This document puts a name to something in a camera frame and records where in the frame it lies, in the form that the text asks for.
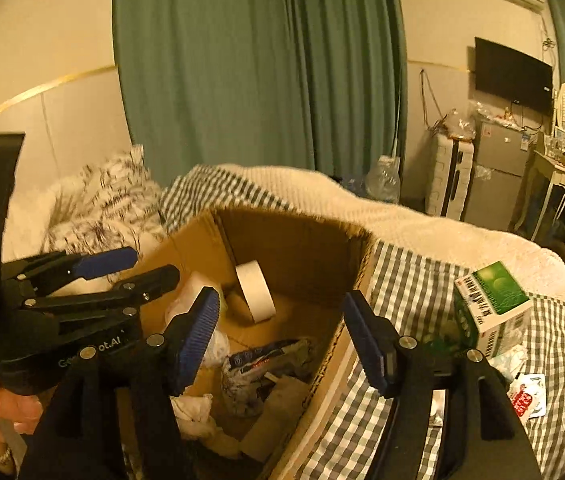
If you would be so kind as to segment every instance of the black and white checkered fabric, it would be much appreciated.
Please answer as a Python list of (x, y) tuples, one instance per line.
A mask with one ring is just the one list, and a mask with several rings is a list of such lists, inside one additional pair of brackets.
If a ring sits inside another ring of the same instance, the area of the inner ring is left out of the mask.
[[(258, 185), (212, 166), (197, 166), (178, 177), (161, 198), (169, 232), (205, 208), (239, 204), (295, 209)], [(416, 338), (439, 333), (453, 315), (453, 281), (468, 272), (379, 241), (371, 306), (389, 317), (399, 333)], [(543, 477), (557, 479), (565, 471), (565, 303), (544, 296), (532, 300), (533, 316), (524, 342), (529, 360), (523, 371), (546, 375), (547, 414), (530, 420), (527, 432)], [(369, 387), (357, 363), (322, 438), (297, 476), (301, 480), (363, 478), (387, 420), (389, 402)], [(440, 429), (429, 428), (419, 478), (433, 474), (439, 447)]]

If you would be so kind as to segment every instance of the bottle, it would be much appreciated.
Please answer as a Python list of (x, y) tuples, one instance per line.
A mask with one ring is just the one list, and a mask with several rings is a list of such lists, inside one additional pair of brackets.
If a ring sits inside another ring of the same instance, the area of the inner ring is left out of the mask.
[(400, 199), (399, 156), (382, 155), (364, 179), (369, 198), (397, 204)]

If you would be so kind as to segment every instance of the tape roll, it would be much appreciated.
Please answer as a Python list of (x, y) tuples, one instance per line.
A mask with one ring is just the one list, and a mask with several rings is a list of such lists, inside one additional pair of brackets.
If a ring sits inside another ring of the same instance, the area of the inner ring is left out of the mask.
[(254, 323), (274, 317), (276, 315), (274, 300), (258, 262), (254, 260), (237, 266), (236, 274)]

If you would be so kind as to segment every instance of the green and white box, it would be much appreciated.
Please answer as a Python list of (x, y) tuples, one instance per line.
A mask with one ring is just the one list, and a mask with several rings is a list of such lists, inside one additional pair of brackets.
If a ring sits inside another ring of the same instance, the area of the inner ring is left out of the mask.
[(502, 262), (458, 278), (453, 296), (464, 344), (490, 358), (522, 342), (531, 300)]

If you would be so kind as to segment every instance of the television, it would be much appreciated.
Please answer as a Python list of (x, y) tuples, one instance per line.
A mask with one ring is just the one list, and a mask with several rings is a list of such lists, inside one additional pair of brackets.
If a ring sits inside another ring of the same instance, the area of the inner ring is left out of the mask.
[(475, 89), (544, 115), (553, 113), (551, 65), (493, 41), (475, 38)]

